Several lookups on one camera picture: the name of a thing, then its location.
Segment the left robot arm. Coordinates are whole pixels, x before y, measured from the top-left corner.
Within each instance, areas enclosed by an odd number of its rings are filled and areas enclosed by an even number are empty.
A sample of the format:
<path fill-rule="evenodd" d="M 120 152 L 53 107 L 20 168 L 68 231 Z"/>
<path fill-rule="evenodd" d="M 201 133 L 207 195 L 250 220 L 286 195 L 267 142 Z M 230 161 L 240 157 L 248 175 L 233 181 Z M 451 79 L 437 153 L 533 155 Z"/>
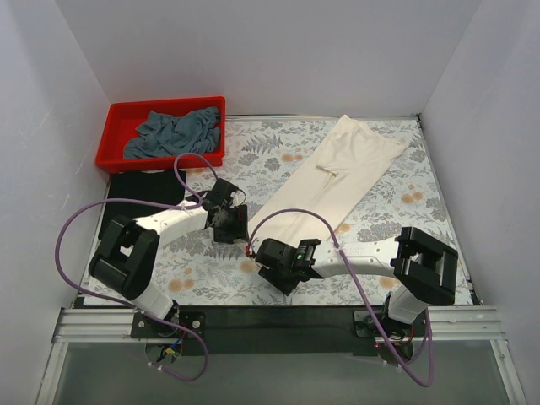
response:
<path fill-rule="evenodd" d="M 200 198 L 191 196 L 146 217 L 116 216 L 89 263 L 89 275 L 150 315 L 150 326 L 159 336 L 173 336 L 180 325 L 178 305 L 152 280 L 158 250 L 205 229 L 213 231 L 216 243 L 246 241 L 247 206 L 236 202 L 242 192 L 219 178 Z"/>

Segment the cream white t shirt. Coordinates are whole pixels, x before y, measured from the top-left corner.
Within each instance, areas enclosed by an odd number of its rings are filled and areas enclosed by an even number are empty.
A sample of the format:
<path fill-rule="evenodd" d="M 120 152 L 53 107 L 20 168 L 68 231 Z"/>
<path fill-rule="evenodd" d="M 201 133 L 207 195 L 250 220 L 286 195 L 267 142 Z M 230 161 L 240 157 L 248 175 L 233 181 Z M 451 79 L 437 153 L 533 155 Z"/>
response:
<path fill-rule="evenodd" d="M 254 213 L 248 232 L 291 246 L 327 240 L 406 150 L 364 121 L 342 116 L 322 139 L 303 137 L 310 155 L 264 164 L 256 190 L 268 200 Z"/>

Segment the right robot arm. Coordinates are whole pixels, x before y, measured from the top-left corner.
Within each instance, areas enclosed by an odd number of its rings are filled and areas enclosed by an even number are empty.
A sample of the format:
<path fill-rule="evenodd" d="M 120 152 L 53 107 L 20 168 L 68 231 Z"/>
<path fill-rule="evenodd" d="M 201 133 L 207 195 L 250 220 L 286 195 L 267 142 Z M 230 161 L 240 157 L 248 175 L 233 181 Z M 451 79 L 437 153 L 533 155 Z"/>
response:
<path fill-rule="evenodd" d="M 447 244 L 414 227 L 404 227 L 395 238 L 355 242 L 340 248 L 329 241 L 302 240 L 296 247 L 257 237 L 251 257 L 259 275 L 289 295 L 299 283 L 353 273 L 394 278 L 401 285 L 387 295 L 376 312 L 388 335 L 404 335 L 430 306 L 455 304 L 458 253 Z"/>

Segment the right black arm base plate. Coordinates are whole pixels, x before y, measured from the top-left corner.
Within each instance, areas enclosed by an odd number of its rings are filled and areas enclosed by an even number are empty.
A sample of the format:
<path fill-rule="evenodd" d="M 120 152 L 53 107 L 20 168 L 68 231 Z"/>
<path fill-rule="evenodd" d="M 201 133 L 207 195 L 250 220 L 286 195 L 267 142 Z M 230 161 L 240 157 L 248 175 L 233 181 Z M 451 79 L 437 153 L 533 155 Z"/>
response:
<path fill-rule="evenodd" d="M 384 332 L 391 340 L 405 340 L 406 338 L 420 337 L 425 334 L 425 318 L 419 315 L 412 324 L 392 320 L 388 315 L 376 312 L 376 317 Z M 359 337 L 381 338 L 382 335 L 375 325 L 375 321 L 367 310 L 357 310 L 354 312 L 355 332 Z"/>

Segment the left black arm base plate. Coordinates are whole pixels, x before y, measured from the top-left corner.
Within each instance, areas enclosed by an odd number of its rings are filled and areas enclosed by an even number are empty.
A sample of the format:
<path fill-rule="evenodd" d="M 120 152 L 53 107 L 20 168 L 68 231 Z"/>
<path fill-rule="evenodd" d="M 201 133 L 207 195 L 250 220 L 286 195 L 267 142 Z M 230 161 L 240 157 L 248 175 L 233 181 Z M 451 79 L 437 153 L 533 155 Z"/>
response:
<path fill-rule="evenodd" d="M 194 331 L 199 337 L 205 333 L 206 314 L 201 311 L 183 311 L 179 319 L 170 320 L 181 326 Z M 176 327 L 164 325 L 161 322 L 151 320 L 142 312 L 134 314 L 130 331 L 131 338 L 178 338 L 181 335 Z"/>

